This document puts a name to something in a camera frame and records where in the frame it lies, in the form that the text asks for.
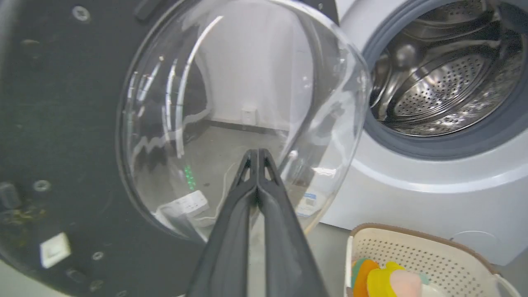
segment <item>white power outlet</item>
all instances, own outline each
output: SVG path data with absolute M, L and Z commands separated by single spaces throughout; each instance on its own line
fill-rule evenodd
M 251 106 L 242 108 L 242 123 L 244 125 L 257 125 L 257 109 Z

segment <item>laundry basket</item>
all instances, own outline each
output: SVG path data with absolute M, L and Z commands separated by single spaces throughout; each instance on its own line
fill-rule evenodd
M 382 224 L 356 227 L 347 243 L 346 287 L 351 286 L 352 262 L 370 258 L 385 267 L 396 262 L 423 273 L 430 281 L 423 297 L 499 297 L 498 284 L 514 297 L 521 295 L 482 256 L 468 247 L 425 233 Z

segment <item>brown basket rim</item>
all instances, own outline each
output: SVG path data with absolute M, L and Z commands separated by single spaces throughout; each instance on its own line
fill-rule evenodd
M 498 271 L 493 267 L 493 265 L 490 262 L 488 262 L 486 259 L 484 259 L 484 257 L 482 257 L 481 254 L 479 254 L 476 251 L 470 249 L 469 247 L 467 247 L 465 245 L 462 245 L 462 244 L 459 244 L 459 243 L 456 243 L 456 242 L 453 242 L 453 241 L 450 241 L 450 240 L 447 240 L 447 239 L 444 239 L 444 238 L 441 238 L 441 237 L 430 235 L 430 234 L 427 234 L 427 233 L 414 231 L 414 230 L 410 230 L 410 229 L 405 229 L 405 228 L 401 228 L 401 227 L 384 225 L 384 224 L 365 223 L 365 224 L 361 224 L 361 225 L 355 227 L 350 232 L 350 236 L 354 237 L 359 231 L 361 231 L 363 229 L 369 229 L 369 228 L 382 229 L 382 230 L 393 231 L 393 232 L 397 232 L 397 233 L 403 233 L 403 234 L 407 234 L 407 235 L 411 235 L 411 236 L 416 236 L 416 237 L 428 239 L 428 240 L 431 240 L 431 241 L 434 241 L 434 242 L 438 242 L 438 243 L 445 244 L 445 245 L 448 245 L 448 246 L 451 246 L 451 247 L 454 247 L 454 248 L 461 249 L 464 252 L 468 253 L 469 255 L 475 257 L 479 262 L 482 263 L 482 265 L 484 265 L 484 267 L 486 267 L 489 270 L 489 272 L 491 274 L 499 274 Z

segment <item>colorful sponge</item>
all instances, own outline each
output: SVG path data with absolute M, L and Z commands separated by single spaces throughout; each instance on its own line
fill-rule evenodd
M 361 258 L 352 264 L 352 290 L 354 297 L 369 297 L 367 291 L 367 277 L 370 271 L 379 269 L 380 266 L 367 258 Z
M 367 278 L 370 297 L 421 297 L 422 280 L 395 262 L 385 269 L 372 270 Z

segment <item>gray floor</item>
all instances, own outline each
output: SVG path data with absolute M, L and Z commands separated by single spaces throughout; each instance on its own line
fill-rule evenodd
M 185 144 L 181 157 L 167 150 L 166 162 L 137 166 L 134 171 L 136 190 L 152 212 L 165 203 L 200 190 L 207 199 L 207 207 L 189 216 L 188 223 L 207 237 L 244 153 L 256 147 L 266 148 L 278 160 L 287 137 L 283 134 L 281 131 L 266 134 L 210 126 Z M 158 157 L 155 150 L 147 156 L 151 160 Z M 181 174 L 183 170 L 190 170 L 186 174 L 191 173 L 194 186 L 188 186 L 188 177 Z M 185 230 L 182 226 L 173 227 Z
M 319 224 L 308 235 L 310 247 L 331 297 L 343 296 L 345 247 L 349 232 Z M 519 290 L 521 295 L 528 296 L 528 284 L 526 283 L 528 280 L 527 251 L 510 265 L 499 267 L 499 270 Z M 0 287 L 0 295 L 5 297 L 64 297 L 64 295 L 28 279 L 3 263 L 0 264 Z

